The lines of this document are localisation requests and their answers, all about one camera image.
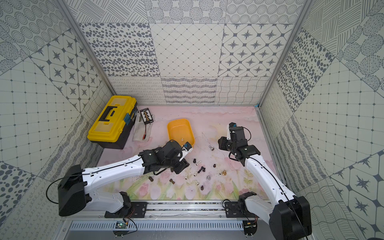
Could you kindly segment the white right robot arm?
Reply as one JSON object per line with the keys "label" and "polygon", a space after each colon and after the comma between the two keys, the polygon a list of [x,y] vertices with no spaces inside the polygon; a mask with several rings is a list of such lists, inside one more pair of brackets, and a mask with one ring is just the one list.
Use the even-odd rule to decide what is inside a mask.
{"label": "white right robot arm", "polygon": [[268,196],[262,200],[256,193],[240,195],[238,206],[265,221],[276,240],[299,240],[312,234],[311,209],[305,197],[298,197],[273,173],[261,152],[248,143],[246,128],[229,123],[227,136],[218,140],[219,149],[229,159],[240,162],[257,179]]}

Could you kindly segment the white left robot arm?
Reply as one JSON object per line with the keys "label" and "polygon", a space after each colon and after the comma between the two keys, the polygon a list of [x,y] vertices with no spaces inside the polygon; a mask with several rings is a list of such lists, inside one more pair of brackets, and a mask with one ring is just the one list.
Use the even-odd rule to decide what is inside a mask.
{"label": "white left robot arm", "polygon": [[170,140],[163,147],[141,151],[113,164],[85,169],[80,165],[70,167],[58,184],[59,216],[68,217],[82,210],[104,211],[106,218],[130,216],[133,207],[128,193],[111,194],[101,191],[101,187],[130,177],[158,175],[166,169],[180,174],[190,165],[185,157],[192,149],[190,143],[180,146]]}

